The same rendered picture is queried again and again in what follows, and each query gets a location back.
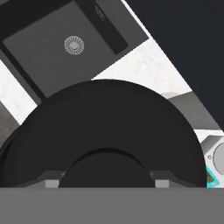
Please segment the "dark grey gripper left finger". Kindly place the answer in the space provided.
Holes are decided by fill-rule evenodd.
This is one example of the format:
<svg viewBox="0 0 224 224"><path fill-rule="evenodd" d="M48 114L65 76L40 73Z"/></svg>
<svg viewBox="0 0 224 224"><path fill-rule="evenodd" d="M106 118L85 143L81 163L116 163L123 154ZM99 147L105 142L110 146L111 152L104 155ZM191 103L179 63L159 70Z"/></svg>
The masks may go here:
<svg viewBox="0 0 224 224"><path fill-rule="evenodd" d="M18 185L29 188L58 188L60 181L66 174L65 171L45 171L38 178Z"/></svg>

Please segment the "dark grey sink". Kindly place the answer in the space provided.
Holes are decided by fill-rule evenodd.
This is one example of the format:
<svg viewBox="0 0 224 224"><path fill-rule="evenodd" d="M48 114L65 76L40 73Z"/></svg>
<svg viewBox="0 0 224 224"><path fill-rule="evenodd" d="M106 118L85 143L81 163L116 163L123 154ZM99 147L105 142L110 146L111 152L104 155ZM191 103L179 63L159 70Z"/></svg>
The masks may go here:
<svg viewBox="0 0 224 224"><path fill-rule="evenodd" d="M147 39L121 0L0 4L0 52L37 104L93 79Z"/></svg>

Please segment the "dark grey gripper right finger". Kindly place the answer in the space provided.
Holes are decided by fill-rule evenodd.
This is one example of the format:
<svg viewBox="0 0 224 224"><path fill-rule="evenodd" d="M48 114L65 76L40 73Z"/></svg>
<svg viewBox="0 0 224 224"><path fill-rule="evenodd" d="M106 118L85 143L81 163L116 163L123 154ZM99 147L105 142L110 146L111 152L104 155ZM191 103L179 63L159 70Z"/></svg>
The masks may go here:
<svg viewBox="0 0 224 224"><path fill-rule="evenodd" d="M150 171L156 188L196 187L196 185L178 179L170 171Z"/></svg>

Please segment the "teal packet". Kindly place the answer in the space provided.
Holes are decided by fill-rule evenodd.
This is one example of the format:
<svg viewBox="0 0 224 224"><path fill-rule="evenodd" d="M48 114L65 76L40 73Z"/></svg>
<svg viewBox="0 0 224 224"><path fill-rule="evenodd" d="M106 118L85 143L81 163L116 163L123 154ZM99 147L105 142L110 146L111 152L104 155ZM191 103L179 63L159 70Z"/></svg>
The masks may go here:
<svg viewBox="0 0 224 224"><path fill-rule="evenodd" d="M206 187L214 188L220 184L220 181L215 177L213 172L207 167L206 168Z"/></svg>

